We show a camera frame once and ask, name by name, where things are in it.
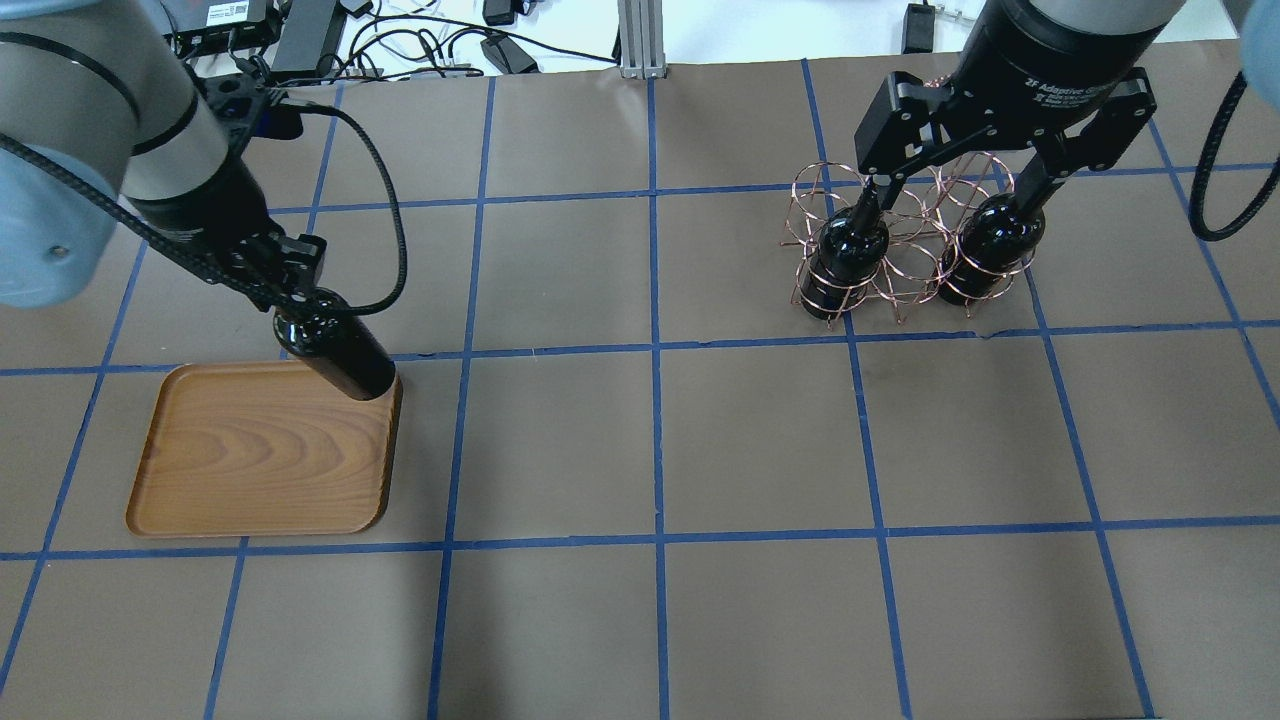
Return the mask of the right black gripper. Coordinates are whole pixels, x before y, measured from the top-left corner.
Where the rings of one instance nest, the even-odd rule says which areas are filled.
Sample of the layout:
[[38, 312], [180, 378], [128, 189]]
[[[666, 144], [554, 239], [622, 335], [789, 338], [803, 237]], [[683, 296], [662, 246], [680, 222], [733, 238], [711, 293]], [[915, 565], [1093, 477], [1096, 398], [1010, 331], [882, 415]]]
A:
[[855, 131], [858, 217], [879, 217], [906, 178], [968, 152], [1036, 149], [1012, 208], [1041, 213], [1079, 170], [1107, 170], [1155, 114], [1138, 61], [1156, 1], [987, 1], [942, 81], [882, 81]]

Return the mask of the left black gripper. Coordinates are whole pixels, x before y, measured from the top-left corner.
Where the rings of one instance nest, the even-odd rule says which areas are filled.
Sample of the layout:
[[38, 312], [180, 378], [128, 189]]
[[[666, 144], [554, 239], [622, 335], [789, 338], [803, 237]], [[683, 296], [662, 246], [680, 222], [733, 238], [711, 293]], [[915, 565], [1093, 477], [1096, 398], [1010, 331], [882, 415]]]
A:
[[209, 284], [221, 284], [247, 297], [259, 310], [319, 311], [308, 297], [323, 272], [326, 241], [315, 234], [291, 236], [271, 219], [251, 231], [180, 228], [150, 218], [163, 240], [151, 247]]

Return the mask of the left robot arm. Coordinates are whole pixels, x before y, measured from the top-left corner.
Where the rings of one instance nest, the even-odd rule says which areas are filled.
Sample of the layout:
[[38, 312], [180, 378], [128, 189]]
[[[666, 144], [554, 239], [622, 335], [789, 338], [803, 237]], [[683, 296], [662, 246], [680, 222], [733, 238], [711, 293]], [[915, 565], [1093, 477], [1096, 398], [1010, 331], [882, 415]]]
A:
[[3, 304], [47, 307], [92, 281], [127, 200], [159, 251], [261, 309], [310, 295], [325, 243], [270, 218], [242, 159], [262, 113], [214, 109], [137, 1], [3, 4]]

